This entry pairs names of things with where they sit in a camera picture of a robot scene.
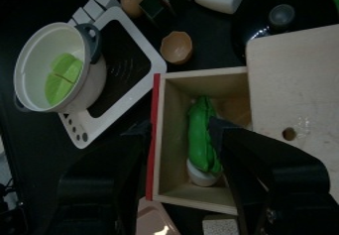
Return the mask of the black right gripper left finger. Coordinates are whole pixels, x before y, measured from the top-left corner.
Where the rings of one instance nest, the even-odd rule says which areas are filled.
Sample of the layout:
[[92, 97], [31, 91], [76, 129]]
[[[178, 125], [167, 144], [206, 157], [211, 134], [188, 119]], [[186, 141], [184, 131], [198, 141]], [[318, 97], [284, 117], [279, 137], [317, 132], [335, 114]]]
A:
[[143, 121], [71, 165], [47, 235], [135, 235], [150, 142]]

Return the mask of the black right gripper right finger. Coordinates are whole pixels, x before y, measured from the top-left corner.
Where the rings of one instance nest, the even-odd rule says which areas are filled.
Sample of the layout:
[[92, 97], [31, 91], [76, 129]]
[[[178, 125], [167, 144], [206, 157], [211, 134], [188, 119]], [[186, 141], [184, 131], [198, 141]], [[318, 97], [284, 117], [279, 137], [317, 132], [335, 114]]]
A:
[[339, 235], [339, 203], [323, 163], [291, 145], [216, 117], [212, 145], [242, 235]]

